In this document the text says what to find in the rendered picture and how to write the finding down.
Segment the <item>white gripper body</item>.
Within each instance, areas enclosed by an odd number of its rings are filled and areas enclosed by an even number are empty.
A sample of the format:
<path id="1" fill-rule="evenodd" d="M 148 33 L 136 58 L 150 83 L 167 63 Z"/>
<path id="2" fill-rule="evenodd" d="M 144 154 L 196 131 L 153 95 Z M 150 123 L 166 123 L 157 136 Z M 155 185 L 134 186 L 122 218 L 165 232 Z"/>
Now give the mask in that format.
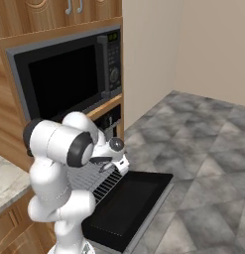
<path id="1" fill-rule="evenodd" d="M 129 162 L 126 156 L 123 156 L 122 159 L 118 162 L 113 162 L 113 165 L 117 168 L 121 175 L 126 175 L 129 170 Z"/>

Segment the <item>black oven door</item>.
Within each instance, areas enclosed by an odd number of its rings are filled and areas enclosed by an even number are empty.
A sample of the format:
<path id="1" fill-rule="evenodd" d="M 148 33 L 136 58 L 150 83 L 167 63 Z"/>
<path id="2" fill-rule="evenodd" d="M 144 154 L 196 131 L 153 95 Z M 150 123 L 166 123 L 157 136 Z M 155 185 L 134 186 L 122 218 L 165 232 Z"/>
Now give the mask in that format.
<path id="1" fill-rule="evenodd" d="M 82 222 L 89 242 L 110 254 L 131 254 L 171 192 L 173 174 L 117 170 L 92 192 L 96 208 Z"/>

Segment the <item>black microwave oven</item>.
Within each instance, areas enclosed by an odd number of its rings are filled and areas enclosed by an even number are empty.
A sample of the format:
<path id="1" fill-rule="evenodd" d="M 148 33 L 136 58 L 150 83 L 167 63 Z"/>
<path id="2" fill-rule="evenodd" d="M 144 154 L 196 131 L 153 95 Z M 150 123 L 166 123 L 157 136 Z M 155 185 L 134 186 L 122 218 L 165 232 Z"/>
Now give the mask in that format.
<path id="1" fill-rule="evenodd" d="M 103 52 L 98 36 L 108 39 L 109 98 L 103 97 Z M 122 92 L 119 25 L 8 48 L 6 54 L 27 120 L 49 119 L 46 110 L 52 106 L 89 106 Z"/>

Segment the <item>wooden base cupboard door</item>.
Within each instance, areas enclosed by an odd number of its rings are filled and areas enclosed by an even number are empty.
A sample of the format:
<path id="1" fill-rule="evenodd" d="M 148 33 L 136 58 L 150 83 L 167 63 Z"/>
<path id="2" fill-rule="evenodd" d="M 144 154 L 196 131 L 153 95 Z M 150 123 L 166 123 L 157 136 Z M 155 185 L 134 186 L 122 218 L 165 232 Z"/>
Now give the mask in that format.
<path id="1" fill-rule="evenodd" d="M 48 254 L 56 244 L 55 224 L 32 223 L 24 232 L 2 244 L 0 254 Z"/>

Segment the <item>tall wooden appliance cabinet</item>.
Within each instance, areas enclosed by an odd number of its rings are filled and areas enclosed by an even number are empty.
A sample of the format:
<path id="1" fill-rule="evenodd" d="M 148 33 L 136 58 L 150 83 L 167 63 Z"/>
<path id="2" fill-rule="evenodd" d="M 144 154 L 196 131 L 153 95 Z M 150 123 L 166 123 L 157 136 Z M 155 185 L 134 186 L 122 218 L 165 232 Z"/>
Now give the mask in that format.
<path id="1" fill-rule="evenodd" d="M 0 38 L 0 156 L 28 172 L 34 160 L 27 155 L 23 130 L 28 120 L 23 113 L 6 49 L 50 40 L 107 26 L 123 26 L 123 17 L 82 23 L 52 30 Z"/>

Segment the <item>wooden drawer front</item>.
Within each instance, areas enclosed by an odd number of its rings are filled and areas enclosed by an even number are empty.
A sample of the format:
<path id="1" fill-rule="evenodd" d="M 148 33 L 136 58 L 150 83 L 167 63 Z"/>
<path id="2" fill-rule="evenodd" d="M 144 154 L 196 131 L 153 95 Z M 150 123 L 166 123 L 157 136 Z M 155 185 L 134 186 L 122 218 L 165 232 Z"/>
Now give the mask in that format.
<path id="1" fill-rule="evenodd" d="M 31 224 L 27 208 L 12 205 L 0 215 L 0 246 L 7 246 Z"/>

